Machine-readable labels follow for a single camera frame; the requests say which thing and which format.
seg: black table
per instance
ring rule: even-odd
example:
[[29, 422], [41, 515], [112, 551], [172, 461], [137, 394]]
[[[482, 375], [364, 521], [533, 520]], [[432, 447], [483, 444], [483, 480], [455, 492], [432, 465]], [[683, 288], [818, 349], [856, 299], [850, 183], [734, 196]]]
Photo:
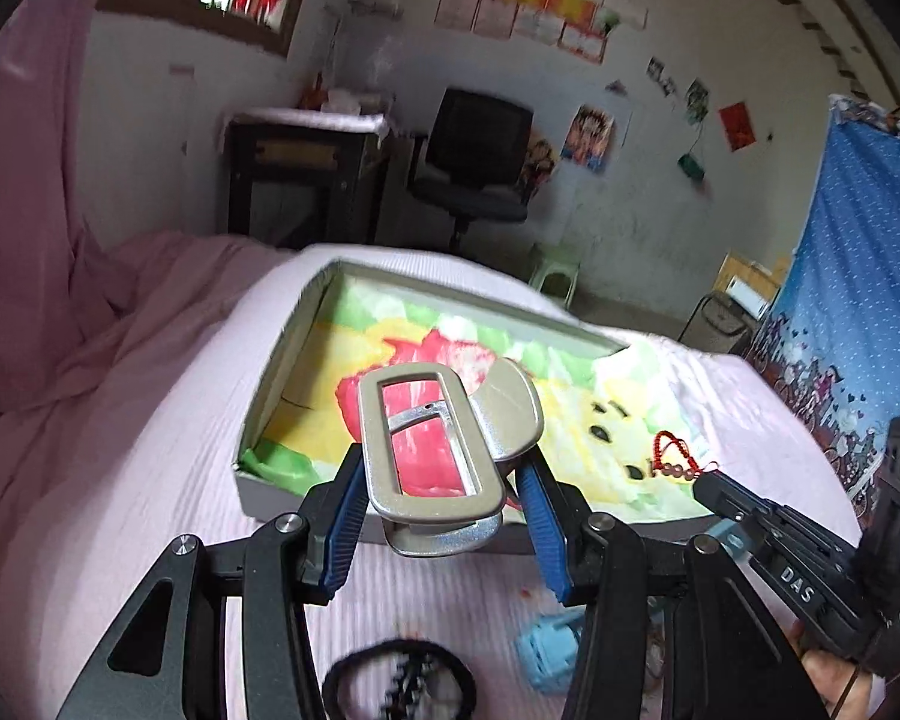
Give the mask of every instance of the black table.
[[228, 130], [227, 231], [250, 234], [255, 182], [290, 183], [319, 192], [314, 212], [280, 242], [281, 247], [372, 244], [394, 141], [382, 130], [386, 127], [374, 127], [370, 117], [293, 110], [250, 112], [233, 119]]

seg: wooden window frame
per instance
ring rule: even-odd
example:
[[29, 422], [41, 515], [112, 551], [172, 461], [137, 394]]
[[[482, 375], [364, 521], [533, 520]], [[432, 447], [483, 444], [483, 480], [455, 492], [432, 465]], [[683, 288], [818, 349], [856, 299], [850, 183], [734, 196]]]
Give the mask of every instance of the wooden window frame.
[[245, 16], [207, 7], [201, 0], [97, 0], [97, 10], [103, 13], [168, 20], [283, 57], [290, 52], [302, 5], [303, 0], [287, 0], [280, 29], [274, 30]]

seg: blue curtain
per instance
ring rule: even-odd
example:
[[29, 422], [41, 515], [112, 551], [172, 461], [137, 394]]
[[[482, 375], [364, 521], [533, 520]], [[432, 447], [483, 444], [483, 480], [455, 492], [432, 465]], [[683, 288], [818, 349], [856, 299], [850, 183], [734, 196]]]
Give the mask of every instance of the blue curtain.
[[751, 362], [813, 434], [865, 526], [900, 415], [900, 138], [831, 124], [793, 270]]

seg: metal screw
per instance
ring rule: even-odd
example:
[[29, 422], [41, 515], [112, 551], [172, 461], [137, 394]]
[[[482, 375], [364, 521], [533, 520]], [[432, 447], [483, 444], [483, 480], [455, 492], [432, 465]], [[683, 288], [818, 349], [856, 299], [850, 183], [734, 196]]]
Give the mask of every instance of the metal screw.
[[188, 533], [186, 536], [177, 536], [173, 540], [173, 552], [176, 555], [189, 555], [194, 549], [197, 549], [196, 536], [191, 536]]
[[280, 533], [295, 533], [303, 527], [303, 517], [299, 514], [284, 514], [276, 521], [276, 529]]
[[713, 536], [703, 533], [701, 536], [693, 539], [693, 548], [701, 555], [716, 555], [720, 549], [720, 542]]
[[596, 512], [588, 517], [586, 524], [595, 531], [612, 531], [617, 521], [606, 512]]

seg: bed sheet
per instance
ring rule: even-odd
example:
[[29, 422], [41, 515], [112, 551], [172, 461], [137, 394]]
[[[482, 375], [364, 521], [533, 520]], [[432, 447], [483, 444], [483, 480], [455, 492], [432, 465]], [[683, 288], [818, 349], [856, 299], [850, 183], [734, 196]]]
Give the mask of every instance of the bed sheet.
[[[514, 279], [442, 255], [322, 245], [288, 259], [236, 239], [164, 236], [124, 256], [144, 274], [143, 307], [113, 331], [117, 341], [101, 341], [68, 368], [83, 365], [85, 382], [87, 367], [106, 362], [96, 389], [68, 391], [77, 379], [65, 371], [49, 405], [0, 420], [0, 692], [19, 720], [55, 717], [107, 625], [174, 536], [215, 543], [257, 527], [242, 514], [230, 464], [269, 353], [323, 266], [353, 260], [567, 318]], [[723, 470], [859, 541], [826, 459], [744, 362], [596, 329], [653, 343]], [[778, 601], [770, 605], [789, 617]], [[424, 635], [474, 671], [477, 717], [542, 720], [559, 716], [562, 699], [530, 690], [511, 640], [555, 608], [531, 557], [410, 562], [361, 544], [337, 600], [308, 610], [308, 620], [320, 675], [380, 638]], [[239, 720], [236, 604], [228, 634], [230, 716]], [[354, 716], [374, 716], [385, 688], [382, 671], [357, 683], [362, 713]]]

